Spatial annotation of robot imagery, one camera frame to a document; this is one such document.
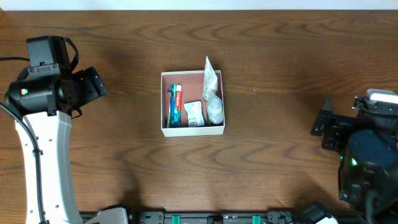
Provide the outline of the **blue toothbrush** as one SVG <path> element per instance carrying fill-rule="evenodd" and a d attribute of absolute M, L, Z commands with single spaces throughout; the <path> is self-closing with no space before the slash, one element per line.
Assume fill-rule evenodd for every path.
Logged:
<path fill-rule="evenodd" d="M 167 127 L 177 128 L 180 126 L 180 85 L 171 84 L 168 90 L 170 93 L 169 115 L 167 117 Z"/>

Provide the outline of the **red green toothpaste tube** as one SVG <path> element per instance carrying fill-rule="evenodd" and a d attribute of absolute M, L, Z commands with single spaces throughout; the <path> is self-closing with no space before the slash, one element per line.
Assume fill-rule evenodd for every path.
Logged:
<path fill-rule="evenodd" d="M 171 84 L 170 92 L 170 127 L 178 128 L 181 126 L 181 108 L 182 108 L 182 86 L 179 84 Z"/>

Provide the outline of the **clear spray bottle dark liquid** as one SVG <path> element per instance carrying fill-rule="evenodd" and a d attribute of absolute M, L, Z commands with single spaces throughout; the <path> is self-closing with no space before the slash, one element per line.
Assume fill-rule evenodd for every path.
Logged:
<path fill-rule="evenodd" d="M 221 124 L 224 121 L 222 100 L 212 91 L 208 92 L 206 110 L 208 120 L 212 125 Z"/>

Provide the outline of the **white box with pink interior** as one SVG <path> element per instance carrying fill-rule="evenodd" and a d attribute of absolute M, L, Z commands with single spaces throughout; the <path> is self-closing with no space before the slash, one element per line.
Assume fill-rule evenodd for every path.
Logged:
<path fill-rule="evenodd" d="M 204 118 L 207 118 L 206 101 L 203 98 L 204 71 L 162 72 L 160 76 L 160 127 L 165 137 L 203 136 L 223 134 L 226 122 L 221 124 L 205 124 L 202 127 L 188 127 L 188 119 L 185 108 L 182 108 L 182 126 L 168 128 L 171 84 L 182 86 L 182 103 L 201 101 Z"/>

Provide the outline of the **white cream tube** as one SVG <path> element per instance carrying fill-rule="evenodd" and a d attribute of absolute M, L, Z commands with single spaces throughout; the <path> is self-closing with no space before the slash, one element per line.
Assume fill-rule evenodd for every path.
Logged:
<path fill-rule="evenodd" d="M 208 100 L 210 92 L 216 93 L 218 90 L 218 77 L 211 66 L 208 56 L 205 59 L 205 69 L 203 76 L 203 98 Z"/>

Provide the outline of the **green and white small packet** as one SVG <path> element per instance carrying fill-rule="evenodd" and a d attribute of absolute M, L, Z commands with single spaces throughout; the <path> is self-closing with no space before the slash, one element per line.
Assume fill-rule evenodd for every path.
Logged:
<path fill-rule="evenodd" d="M 201 101 L 185 103 L 184 108 L 187 113 L 189 128 L 202 127 L 205 125 Z"/>

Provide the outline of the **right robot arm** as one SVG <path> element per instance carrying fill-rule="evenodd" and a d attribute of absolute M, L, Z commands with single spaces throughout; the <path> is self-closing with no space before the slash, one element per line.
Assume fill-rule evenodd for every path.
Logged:
<path fill-rule="evenodd" d="M 355 99 L 357 116 L 335 114 L 325 100 L 310 134 L 340 157 L 339 198 L 368 223 L 397 222 L 397 103 Z"/>

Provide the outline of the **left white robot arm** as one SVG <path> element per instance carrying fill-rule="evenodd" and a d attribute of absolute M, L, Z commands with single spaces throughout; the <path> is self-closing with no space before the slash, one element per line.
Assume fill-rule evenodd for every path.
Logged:
<path fill-rule="evenodd" d="M 7 111 L 16 119 L 24 155 L 27 223 L 128 223 L 124 207 L 84 220 L 75 200 L 70 163 L 72 113 L 108 92 L 95 68 L 12 82 Z"/>

